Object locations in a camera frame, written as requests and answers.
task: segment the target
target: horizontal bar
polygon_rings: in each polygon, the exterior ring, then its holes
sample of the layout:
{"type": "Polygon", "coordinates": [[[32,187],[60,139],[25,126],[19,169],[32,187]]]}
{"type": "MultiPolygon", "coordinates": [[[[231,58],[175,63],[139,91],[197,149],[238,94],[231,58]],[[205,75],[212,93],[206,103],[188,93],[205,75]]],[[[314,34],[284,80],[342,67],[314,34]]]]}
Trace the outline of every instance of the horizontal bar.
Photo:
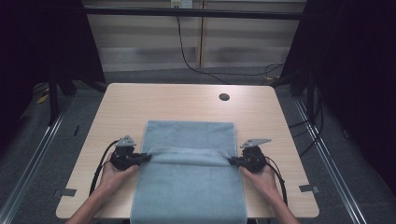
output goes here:
{"type": "Polygon", "coordinates": [[[140,7],[38,7],[43,13],[83,13],[91,15],[137,15],[137,16],[179,16],[208,18],[240,18],[298,21],[304,17],[296,12],[234,11],[187,8],[140,8],[140,7]]]}

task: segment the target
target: hand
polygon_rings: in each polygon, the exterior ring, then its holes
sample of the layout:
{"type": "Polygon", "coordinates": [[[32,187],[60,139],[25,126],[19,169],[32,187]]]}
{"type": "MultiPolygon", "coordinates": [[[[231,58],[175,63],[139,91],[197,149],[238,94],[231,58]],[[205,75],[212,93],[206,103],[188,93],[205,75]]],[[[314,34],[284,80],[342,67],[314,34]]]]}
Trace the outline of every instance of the hand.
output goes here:
{"type": "Polygon", "coordinates": [[[97,189],[103,190],[107,197],[110,197],[122,184],[126,177],[132,175],[138,169],[133,165],[125,171],[117,170],[110,162],[111,154],[107,157],[102,170],[102,178],[97,189]]]}
{"type": "Polygon", "coordinates": [[[259,174],[253,174],[243,166],[240,166],[239,169],[244,176],[253,182],[253,185],[267,201],[270,196],[279,194],[276,187],[275,173],[268,165],[259,174]]]}

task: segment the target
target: metal track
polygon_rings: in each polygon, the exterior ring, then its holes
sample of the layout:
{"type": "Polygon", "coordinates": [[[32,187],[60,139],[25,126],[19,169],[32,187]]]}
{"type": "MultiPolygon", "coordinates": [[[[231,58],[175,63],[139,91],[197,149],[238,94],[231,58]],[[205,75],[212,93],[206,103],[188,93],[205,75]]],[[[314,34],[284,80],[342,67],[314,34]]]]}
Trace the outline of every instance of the metal track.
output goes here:
{"type": "MultiPolygon", "coordinates": [[[[297,108],[300,112],[300,115],[304,120],[308,120],[306,115],[306,108],[302,100],[296,101],[297,108]]],[[[340,197],[348,211],[350,217],[352,218],[353,223],[355,224],[362,224],[367,223],[366,219],[361,212],[361,209],[358,203],[355,200],[352,192],[349,190],[347,183],[344,181],[344,178],[341,176],[337,166],[335,165],[334,160],[332,159],[332,155],[330,154],[329,150],[327,149],[326,145],[323,142],[323,139],[320,137],[317,127],[311,125],[309,122],[306,123],[306,128],[308,129],[312,139],[317,142],[315,143],[318,153],[323,160],[324,165],[327,168],[327,171],[332,178],[332,182],[334,183],[335,187],[340,194],[340,197]]]]}
{"type": "Polygon", "coordinates": [[[53,122],[52,126],[49,126],[40,141],[37,149],[35,150],[35,154],[32,159],[30,159],[29,164],[26,166],[21,178],[19,179],[15,189],[12,190],[11,194],[8,196],[7,201],[0,211],[0,223],[8,224],[11,223],[15,214],[18,211],[18,208],[21,205],[24,195],[29,189],[35,174],[37,173],[38,167],[43,161],[50,143],[52,142],[53,137],[58,132],[59,126],[62,123],[64,118],[64,112],[69,107],[72,101],[72,97],[68,97],[67,101],[64,104],[64,108],[59,114],[59,117],[53,122]]]}

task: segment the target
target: gray floor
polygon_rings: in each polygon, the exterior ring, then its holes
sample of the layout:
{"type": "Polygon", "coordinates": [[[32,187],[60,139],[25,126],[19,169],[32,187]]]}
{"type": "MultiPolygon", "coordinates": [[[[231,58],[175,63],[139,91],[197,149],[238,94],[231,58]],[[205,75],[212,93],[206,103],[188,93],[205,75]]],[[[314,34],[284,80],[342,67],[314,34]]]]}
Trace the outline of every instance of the gray floor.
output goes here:
{"type": "MultiPolygon", "coordinates": [[[[262,70],[263,68],[260,67],[206,69],[211,72],[226,71],[250,74],[260,73],[262,70]]],[[[278,76],[279,71],[275,70],[270,77],[278,76]]],[[[231,84],[258,85],[264,81],[263,76],[219,75],[218,77],[231,84]]],[[[106,80],[107,82],[223,84],[211,76],[197,74],[187,69],[107,73],[106,80]]],[[[295,99],[290,96],[289,86],[276,88],[276,94],[288,124],[302,121],[294,103],[295,99]]],[[[0,173],[1,206],[4,205],[8,195],[17,184],[19,176],[23,173],[42,134],[47,129],[49,102],[37,105],[35,100],[38,96],[39,94],[35,96],[26,110],[21,120],[20,131],[9,144],[7,153],[0,159],[0,170],[2,171],[0,173]]],[[[53,197],[53,193],[56,189],[65,187],[102,97],[102,93],[78,83],[78,93],[65,112],[60,129],[39,166],[12,223],[64,222],[55,215],[60,199],[53,197]]],[[[323,106],[323,111],[324,125],[321,136],[356,197],[367,223],[396,223],[395,197],[361,156],[357,145],[352,140],[345,139],[343,126],[326,105],[323,106]]],[[[320,126],[320,115],[318,115],[317,121],[320,126]]],[[[294,138],[299,152],[311,144],[312,139],[308,133],[305,133],[304,125],[291,128],[290,132],[293,136],[303,133],[294,138]]],[[[316,194],[320,214],[316,218],[302,219],[301,221],[303,223],[353,223],[314,147],[302,157],[302,162],[309,182],[320,189],[320,193],[316,194]]],[[[95,220],[93,223],[120,223],[120,220],[95,220]]]]}

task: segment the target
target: light wood tabletop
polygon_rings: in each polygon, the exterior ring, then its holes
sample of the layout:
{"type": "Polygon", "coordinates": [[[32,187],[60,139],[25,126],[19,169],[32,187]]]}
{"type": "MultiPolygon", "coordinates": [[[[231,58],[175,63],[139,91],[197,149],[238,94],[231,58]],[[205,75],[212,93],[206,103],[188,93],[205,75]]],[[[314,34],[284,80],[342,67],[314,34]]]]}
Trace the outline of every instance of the light wood tabletop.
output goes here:
{"type": "MultiPolygon", "coordinates": [[[[309,183],[271,87],[115,83],[107,88],[66,186],[77,192],[74,197],[62,197],[57,217],[71,217],[88,198],[93,174],[111,142],[131,135],[137,143],[135,151],[140,151],[147,121],[151,119],[233,122],[238,146],[251,138],[271,138],[271,142],[260,148],[265,156],[276,162],[286,181],[291,212],[296,217],[318,215],[313,193],[300,191],[299,186],[309,183]],[[220,100],[222,93],[228,94],[230,99],[220,100]]],[[[136,177],[124,182],[97,217],[129,218],[136,177]]],[[[244,177],[243,185],[247,216],[273,217],[266,201],[244,177]]]]}

